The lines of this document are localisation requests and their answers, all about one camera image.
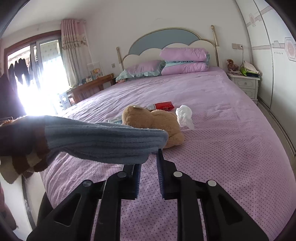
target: door frame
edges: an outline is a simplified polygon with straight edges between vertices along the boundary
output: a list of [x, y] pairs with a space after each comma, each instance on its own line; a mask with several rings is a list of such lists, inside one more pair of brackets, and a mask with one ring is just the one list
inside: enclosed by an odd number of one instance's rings
[[4, 64], [4, 73], [8, 76], [8, 56], [12, 53], [14, 53], [15, 51], [18, 51], [26, 46], [29, 46], [31, 43], [37, 42], [40, 39], [44, 39], [47, 37], [54, 37], [54, 36], [58, 36], [59, 38], [62, 36], [62, 32], [61, 30], [55, 30], [55, 31], [51, 31], [51, 32], [46, 32], [43, 34], [38, 34], [35, 36], [32, 36], [30, 38], [26, 38], [22, 41], [19, 41], [7, 48], [4, 49], [4, 60], [3, 60], [3, 64]]

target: white tissue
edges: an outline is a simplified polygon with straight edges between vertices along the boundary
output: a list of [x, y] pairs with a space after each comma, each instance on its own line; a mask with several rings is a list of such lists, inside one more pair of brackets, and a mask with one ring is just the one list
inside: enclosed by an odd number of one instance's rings
[[176, 115], [178, 123], [181, 127], [188, 126], [189, 129], [193, 130], [194, 125], [192, 122], [192, 110], [187, 105], [181, 105], [176, 109]]

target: white wardrobe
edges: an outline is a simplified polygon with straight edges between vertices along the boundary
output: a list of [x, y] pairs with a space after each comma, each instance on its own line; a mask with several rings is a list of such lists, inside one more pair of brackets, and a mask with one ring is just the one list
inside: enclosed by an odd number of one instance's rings
[[258, 96], [296, 154], [296, 42], [277, 12], [264, 0], [236, 0], [249, 33]]

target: wooden desk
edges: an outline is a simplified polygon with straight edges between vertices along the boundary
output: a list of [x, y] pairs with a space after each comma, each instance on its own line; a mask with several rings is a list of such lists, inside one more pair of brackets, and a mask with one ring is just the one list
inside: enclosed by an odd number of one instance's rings
[[97, 78], [91, 82], [85, 83], [83, 85], [77, 86], [67, 91], [67, 96], [70, 100], [71, 105], [77, 104], [78, 102], [85, 100], [92, 95], [98, 93], [103, 90], [103, 84], [110, 81], [111, 85], [114, 84], [112, 79], [114, 78], [114, 74], [105, 75]]

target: window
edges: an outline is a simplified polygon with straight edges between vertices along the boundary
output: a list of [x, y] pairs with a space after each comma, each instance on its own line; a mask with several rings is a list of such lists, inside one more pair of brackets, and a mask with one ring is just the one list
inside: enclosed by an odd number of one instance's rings
[[[15, 66], [20, 59], [25, 59], [28, 75], [19, 75], [15, 71], [14, 80], [10, 66]], [[28, 115], [56, 115], [63, 110], [60, 94], [70, 87], [62, 59], [60, 36], [30, 43], [8, 55], [7, 63], [9, 81], [18, 92]]]

